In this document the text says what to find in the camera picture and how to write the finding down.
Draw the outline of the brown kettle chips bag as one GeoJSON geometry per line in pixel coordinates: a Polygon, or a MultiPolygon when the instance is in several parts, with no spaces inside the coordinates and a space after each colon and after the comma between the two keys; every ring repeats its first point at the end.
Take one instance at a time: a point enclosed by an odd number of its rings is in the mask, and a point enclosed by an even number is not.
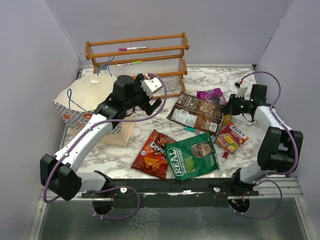
{"type": "Polygon", "coordinates": [[[224,114],[222,106],[181,92],[167,119],[199,131],[218,133],[224,114]]]}

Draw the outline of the red Doritos chips bag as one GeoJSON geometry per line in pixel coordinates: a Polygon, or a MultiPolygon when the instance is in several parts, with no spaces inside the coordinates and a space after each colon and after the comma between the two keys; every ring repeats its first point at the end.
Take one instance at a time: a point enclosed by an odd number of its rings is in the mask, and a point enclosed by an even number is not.
{"type": "Polygon", "coordinates": [[[175,142],[171,137],[154,129],[139,151],[131,168],[165,180],[168,169],[165,145],[175,142]]]}

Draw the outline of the blue checkered paper bag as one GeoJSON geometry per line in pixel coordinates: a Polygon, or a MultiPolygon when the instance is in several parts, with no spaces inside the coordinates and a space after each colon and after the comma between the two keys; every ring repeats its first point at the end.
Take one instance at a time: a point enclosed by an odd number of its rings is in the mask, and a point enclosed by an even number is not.
{"type": "Polygon", "coordinates": [[[110,75],[107,63],[98,68],[98,73],[82,76],[63,90],[53,104],[73,134],[78,134],[90,121],[94,110],[113,90],[116,77],[110,75]]]}

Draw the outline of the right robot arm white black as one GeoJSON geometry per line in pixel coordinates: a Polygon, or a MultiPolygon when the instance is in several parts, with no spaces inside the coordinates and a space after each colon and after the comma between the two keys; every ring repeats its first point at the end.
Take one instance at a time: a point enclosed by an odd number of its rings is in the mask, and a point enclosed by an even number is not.
{"type": "Polygon", "coordinates": [[[240,196],[251,191],[255,183],[270,175],[288,175],[297,169],[303,143],[303,133],[288,127],[267,103],[267,86],[254,84],[250,98],[231,94],[222,113],[231,116],[250,114],[265,130],[257,160],[245,168],[237,169],[231,177],[229,189],[240,196]]]}

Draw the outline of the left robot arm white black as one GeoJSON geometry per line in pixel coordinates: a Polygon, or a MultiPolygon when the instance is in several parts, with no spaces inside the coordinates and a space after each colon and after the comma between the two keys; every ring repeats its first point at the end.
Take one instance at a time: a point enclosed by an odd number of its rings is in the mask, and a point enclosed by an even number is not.
{"type": "Polygon", "coordinates": [[[48,191],[65,201],[82,192],[94,192],[101,198],[106,197],[111,190],[108,177],[99,171],[77,173],[80,165],[99,141],[119,123],[136,122],[135,119],[128,118],[129,110],[140,108],[147,114],[147,120],[159,114],[166,99],[157,98],[153,104],[150,101],[160,90],[166,91],[166,84],[154,73],[140,73],[136,78],[118,76],[112,92],[97,106],[85,127],[53,156],[45,154],[40,159],[44,202],[55,201],[54,198],[47,198],[48,191]]]}

